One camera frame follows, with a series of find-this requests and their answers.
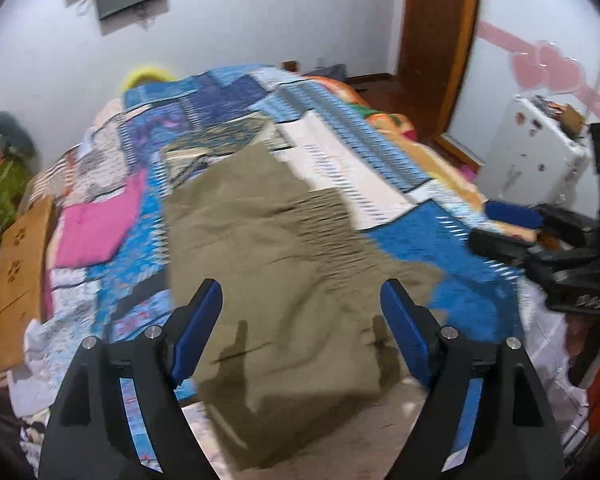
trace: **brown wooden door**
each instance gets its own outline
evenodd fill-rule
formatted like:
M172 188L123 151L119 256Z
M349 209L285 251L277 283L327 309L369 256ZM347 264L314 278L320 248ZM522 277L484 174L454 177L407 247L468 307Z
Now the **brown wooden door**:
M442 134L471 45L478 0L406 0L398 79L419 140Z

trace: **bed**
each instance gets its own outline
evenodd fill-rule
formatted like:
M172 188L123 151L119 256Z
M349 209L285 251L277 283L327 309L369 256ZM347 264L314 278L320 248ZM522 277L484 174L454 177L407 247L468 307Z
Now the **bed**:
M252 142L264 142L316 189L339 188L352 205L355 228L390 255L443 269L446 279L429 306L446 311L449 324L479 340L522 338L521 273L473 256L465 242L474 227L526 238L532 234L486 218L484 199L475 186L433 150L411 140L407 118L361 114L359 107L365 105L344 84L258 64L147 84L109 102L83 142L32 181L24 209L44 196L53 197L60 210L103 201L119 194L125 179L142 167L148 176L141 213L112 260L76 269L54 265L58 237L66 228L60 216L46 262L46 302L52 317L27 329L32 373L8 374L16 414L29 416L48 407L85 336L132 338L144 327L164 322L174 305L166 290L169 254L161 201L208 165ZM306 135L303 125L315 118L328 126L329 142ZM170 152L174 144L179 144L178 156ZM360 205L360 195L373 207ZM152 283L150 293L139 288L146 282ZM524 308L522 316L528 316ZM472 381L454 446L460 453L470 439L480 386ZM122 380L122 389L138 454L157 466L132 382ZM181 400L194 399L195 386L187 380L176 394ZM414 396L420 401L404 401ZM406 379L381 402L292 459L267 470L239 473L225 461L204 406L194 402L184 412L223 479L383 478L425 398L420 385ZM358 460L346 460L352 447L360 452Z

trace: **khaki fabric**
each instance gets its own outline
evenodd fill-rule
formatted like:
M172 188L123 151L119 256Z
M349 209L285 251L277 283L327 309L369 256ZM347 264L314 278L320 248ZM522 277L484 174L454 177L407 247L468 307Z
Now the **khaki fabric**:
M204 278L224 303L194 379L238 468L266 467L333 431L406 373L380 313L397 277L427 304L439 269L355 232L334 189L310 191L256 144L165 200L171 293Z

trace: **blue gripper pad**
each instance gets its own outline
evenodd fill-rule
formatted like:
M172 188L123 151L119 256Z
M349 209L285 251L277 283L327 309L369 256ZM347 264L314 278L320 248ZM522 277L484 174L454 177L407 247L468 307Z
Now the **blue gripper pad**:
M489 200L484 205L484 213L492 220L519 225L527 229L541 228L544 222L542 215L535 209L496 200Z
M174 384L180 385L193 375L221 310L220 284L215 280L205 280L189 304L174 310L165 323L168 338L173 344L171 379Z
M414 304L395 278L380 288L380 309L411 375L430 388L440 359L440 325L436 318L423 306Z

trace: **brown box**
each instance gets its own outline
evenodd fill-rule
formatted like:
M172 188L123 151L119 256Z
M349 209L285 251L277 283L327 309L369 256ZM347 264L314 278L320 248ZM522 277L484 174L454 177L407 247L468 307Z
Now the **brown box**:
M0 371L23 364L27 325L32 319L43 320L43 271L52 213L53 200L39 200L2 236Z

